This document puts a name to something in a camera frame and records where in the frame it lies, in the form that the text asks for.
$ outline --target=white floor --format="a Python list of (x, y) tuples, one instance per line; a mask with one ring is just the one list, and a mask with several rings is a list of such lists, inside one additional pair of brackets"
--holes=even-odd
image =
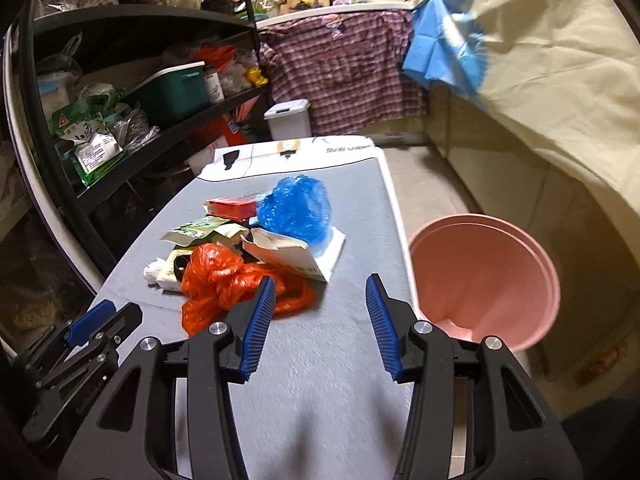
[(446, 215), (478, 212), (478, 206), (434, 146), (384, 148), (409, 239)]

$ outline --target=pink bucket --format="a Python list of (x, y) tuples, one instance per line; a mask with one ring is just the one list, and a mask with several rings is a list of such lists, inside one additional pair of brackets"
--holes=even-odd
[(545, 250), (516, 226), (477, 214), (440, 218), (410, 242), (420, 310), (449, 336), (500, 337), (512, 352), (549, 331), (560, 283)]

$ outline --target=metal screw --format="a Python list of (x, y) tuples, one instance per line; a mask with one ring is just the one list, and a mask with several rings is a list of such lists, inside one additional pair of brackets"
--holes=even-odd
[(428, 321), (417, 321), (414, 325), (414, 330), (418, 334), (430, 334), (433, 331), (433, 325)]
[(228, 326), (226, 326), (226, 323), (217, 321), (209, 325), (209, 333), (213, 335), (220, 335), (225, 333), (227, 328)]
[(140, 341), (140, 349), (145, 352), (148, 350), (153, 350), (158, 344), (158, 340), (155, 337), (145, 337), (142, 341)]
[(497, 337), (491, 336), (484, 340), (484, 344), (487, 348), (491, 350), (499, 350), (502, 348), (502, 341), (500, 341)]

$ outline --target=plaid shirt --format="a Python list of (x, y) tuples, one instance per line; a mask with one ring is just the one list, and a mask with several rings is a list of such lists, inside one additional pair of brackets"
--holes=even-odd
[(304, 18), (260, 31), (260, 60), (277, 103), (310, 102), (316, 136), (425, 115), (427, 93), (400, 72), (413, 37), (404, 10)]

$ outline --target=red box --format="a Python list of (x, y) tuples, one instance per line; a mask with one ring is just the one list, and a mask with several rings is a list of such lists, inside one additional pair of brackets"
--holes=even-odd
[(233, 198), (211, 198), (206, 201), (207, 213), (220, 218), (229, 218), (236, 222), (255, 216), (255, 200), (237, 200)]

